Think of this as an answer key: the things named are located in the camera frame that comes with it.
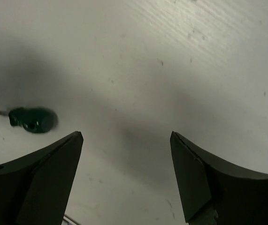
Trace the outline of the green stubby screwdriver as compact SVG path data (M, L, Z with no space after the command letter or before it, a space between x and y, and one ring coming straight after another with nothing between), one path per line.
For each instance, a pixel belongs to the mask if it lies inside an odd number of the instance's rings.
M21 127L33 134L45 134L58 125L57 114L45 107L17 107L0 110L0 115L8 117L12 127Z

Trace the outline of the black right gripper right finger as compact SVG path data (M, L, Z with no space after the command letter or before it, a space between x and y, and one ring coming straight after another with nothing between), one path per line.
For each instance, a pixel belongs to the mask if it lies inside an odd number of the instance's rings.
M190 225L268 225L268 174L228 162L177 132L171 155Z

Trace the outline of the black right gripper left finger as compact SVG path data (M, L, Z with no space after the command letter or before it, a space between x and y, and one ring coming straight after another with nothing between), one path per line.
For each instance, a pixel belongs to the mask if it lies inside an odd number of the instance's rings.
M81 132L0 164L0 225L60 225L84 139Z

